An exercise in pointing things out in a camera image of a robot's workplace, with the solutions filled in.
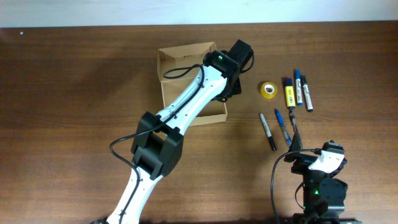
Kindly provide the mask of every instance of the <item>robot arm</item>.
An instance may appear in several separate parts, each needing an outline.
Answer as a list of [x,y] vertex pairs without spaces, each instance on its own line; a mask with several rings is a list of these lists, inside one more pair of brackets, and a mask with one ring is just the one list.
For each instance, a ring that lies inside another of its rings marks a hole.
[[[303,182],[297,188],[295,197],[299,189],[303,187],[304,205],[303,213],[295,213],[291,223],[362,224],[361,221],[339,218],[345,210],[344,200],[348,189],[346,183],[334,178],[347,163],[343,146],[333,141],[326,142],[321,149],[312,150],[320,156],[298,153],[300,151],[299,140],[294,136],[292,146],[286,153],[289,155],[285,156],[284,161],[293,162],[292,173],[303,176]],[[276,221],[280,223],[274,203],[272,207]]]
[[152,131],[134,138],[131,151],[140,181],[132,170],[115,211],[106,220],[109,224],[139,223],[142,209],[156,183],[167,176],[180,160],[183,135],[190,123],[211,100],[224,102],[241,93],[239,74],[253,54],[250,45],[242,40],[238,40],[229,52],[216,50],[207,53],[203,70],[171,105],[155,116],[149,112],[143,115],[136,133],[159,127],[154,131],[164,133],[166,139]]

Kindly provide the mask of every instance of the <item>yellow marker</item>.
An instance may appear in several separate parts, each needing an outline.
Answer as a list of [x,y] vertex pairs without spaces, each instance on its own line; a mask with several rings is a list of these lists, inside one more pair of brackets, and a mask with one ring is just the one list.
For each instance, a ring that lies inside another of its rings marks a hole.
[[286,105],[288,109],[292,110],[296,108],[296,102],[294,101],[293,81],[291,78],[285,79],[285,91],[286,91]]

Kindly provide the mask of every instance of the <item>blue marker cap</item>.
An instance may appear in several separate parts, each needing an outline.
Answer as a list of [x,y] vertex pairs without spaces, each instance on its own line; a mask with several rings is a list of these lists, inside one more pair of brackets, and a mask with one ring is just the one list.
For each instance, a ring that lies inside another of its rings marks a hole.
[[294,79],[300,79],[300,70],[294,70]]
[[284,120],[282,119],[282,116],[280,115],[278,109],[275,109],[275,114],[276,114],[276,119],[278,120],[278,123],[283,125],[284,124]]
[[291,78],[285,79],[285,86],[293,86],[293,81]]

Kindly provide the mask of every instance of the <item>white wall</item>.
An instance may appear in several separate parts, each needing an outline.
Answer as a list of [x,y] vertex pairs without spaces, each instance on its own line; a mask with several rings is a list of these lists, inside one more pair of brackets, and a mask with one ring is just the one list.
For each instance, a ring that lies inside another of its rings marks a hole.
[[0,27],[374,20],[398,0],[0,0]]

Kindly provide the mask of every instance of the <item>black marker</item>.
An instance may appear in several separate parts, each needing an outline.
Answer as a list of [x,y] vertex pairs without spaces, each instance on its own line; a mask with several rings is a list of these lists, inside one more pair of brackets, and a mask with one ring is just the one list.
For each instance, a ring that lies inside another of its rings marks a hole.
[[308,89],[307,79],[305,79],[305,75],[301,76],[301,83],[303,86],[305,101],[307,102],[307,111],[312,112],[313,107],[312,107],[312,102],[311,102],[310,90]]
[[266,119],[265,119],[265,117],[264,117],[264,115],[262,113],[260,114],[260,119],[261,119],[261,123],[262,123],[264,129],[266,130],[268,141],[269,141],[269,144],[271,146],[271,149],[273,151],[276,151],[276,145],[275,145],[274,139],[272,138],[271,131],[269,130],[267,122],[266,122]]

